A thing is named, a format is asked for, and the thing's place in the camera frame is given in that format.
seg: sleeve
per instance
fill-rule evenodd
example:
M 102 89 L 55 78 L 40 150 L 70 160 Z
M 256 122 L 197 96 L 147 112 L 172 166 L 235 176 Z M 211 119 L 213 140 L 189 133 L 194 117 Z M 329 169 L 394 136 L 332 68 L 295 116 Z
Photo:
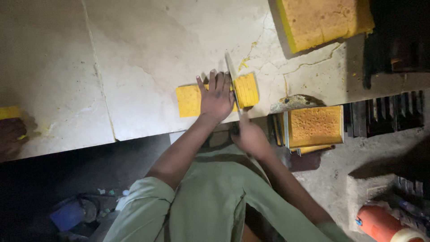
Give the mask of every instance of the sleeve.
M 155 241 L 174 197 L 173 189 L 155 177 L 137 180 L 104 242 Z
M 320 223 L 316 227 L 333 242 L 353 242 L 336 223 Z

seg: hand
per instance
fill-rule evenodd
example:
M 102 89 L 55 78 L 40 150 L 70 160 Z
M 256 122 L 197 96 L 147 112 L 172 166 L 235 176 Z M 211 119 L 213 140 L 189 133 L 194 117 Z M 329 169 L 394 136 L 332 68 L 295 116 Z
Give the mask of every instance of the hand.
M 246 112 L 240 117 L 239 129 L 240 135 L 232 136 L 231 139 L 241 150 L 260 161 L 275 154 L 263 130 L 249 121 Z
M 206 90 L 200 76 L 197 76 L 196 79 L 202 94 L 200 115 L 210 116 L 217 124 L 220 123 L 233 110 L 234 96 L 230 91 L 230 74 L 218 72 L 215 78 L 215 70 L 211 70 L 209 90 Z
M 8 161 L 18 155 L 27 139 L 18 140 L 26 134 L 24 123 L 19 118 L 0 120 L 0 162 Z

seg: right hand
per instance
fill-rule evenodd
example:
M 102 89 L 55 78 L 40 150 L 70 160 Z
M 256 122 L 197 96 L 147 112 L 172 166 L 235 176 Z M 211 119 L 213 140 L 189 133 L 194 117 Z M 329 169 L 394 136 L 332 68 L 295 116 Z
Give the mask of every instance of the right hand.
M 274 154 L 263 130 L 249 121 L 246 112 L 240 117 L 239 129 L 240 135 L 231 136 L 231 139 L 241 150 L 260 161 Z

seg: white marble countertop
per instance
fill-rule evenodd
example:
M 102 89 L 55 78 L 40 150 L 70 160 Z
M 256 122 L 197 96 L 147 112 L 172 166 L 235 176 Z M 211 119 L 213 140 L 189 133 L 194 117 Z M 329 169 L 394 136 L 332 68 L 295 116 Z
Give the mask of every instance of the white marble countertop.
M 196 117 L 179 117 L 175 88 L 226 71 L 226 51 L 236 67 L 247 64 L 239 74 L 256 75 L 260 102 L 251 117 L 309 100 L 336 105 L 430 87 L 428 74 L 381 74 L 363 90 L 363 35 L 292 55 L 274 0 L 4 6 L 0 105 L 19 105 L 37 124 L 21 158 L 189 128 Z

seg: baking tray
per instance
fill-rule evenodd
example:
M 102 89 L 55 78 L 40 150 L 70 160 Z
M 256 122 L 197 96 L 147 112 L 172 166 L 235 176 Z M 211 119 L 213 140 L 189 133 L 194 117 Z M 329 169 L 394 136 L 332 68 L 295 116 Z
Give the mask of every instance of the baking tray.
M 340 121 L 339 121 L 339 129 L 341 134 L 341 141 L 340 142 L 329 142 L 329 143 L 309 143 L 306 145 L 301 146 L 290 146 L 289 142 L 289 118 L 288 118 L 288 111 L 284 112 L 283 114 L 283 120 L 284 120 L 284 138 L 285 138 L 285 147 L 289 149 L 295 149 L 300 147 L 309 147 L 309 146 L 322 146 L 322 145 L 335 145 L 335 144 L 343 144 L 344 143 L 344 107 L 342 105 L 339 105 L 341 113 L 339 115 Z

